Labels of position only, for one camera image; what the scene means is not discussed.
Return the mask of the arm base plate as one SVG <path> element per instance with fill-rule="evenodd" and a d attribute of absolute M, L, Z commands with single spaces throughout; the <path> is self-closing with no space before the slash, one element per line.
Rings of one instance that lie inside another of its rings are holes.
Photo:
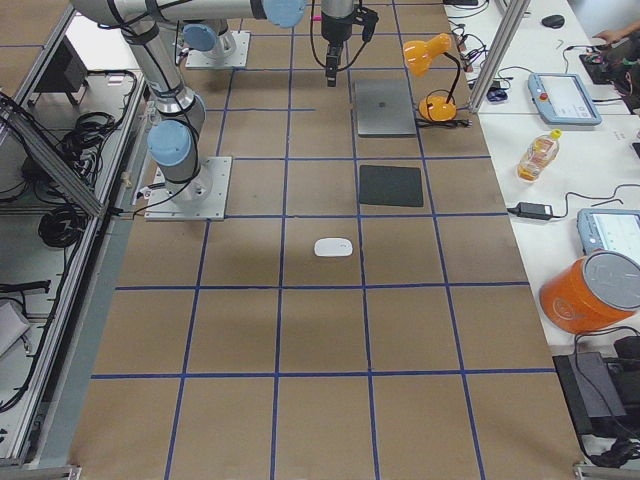
<path fill-rule="evenodd" d="M 198 176 L 184 190 L 165 182 L 156 168 L 154 181 L 164 186 L 147 196 L 149 208 L 143 211 L 148 221 L 222 221 L 225 218 L 232 170 L 231 157 L 206 157 L 200 161 Z"/>
<path fill-rule="evenodd" d="M 227 30 L 218 35 L 211 29 L 189 25 L 184 41 L 190 51 L 186 68 L 191 70 L 243 69 L 248 60 L 251 34 L 249 31 Z"/>

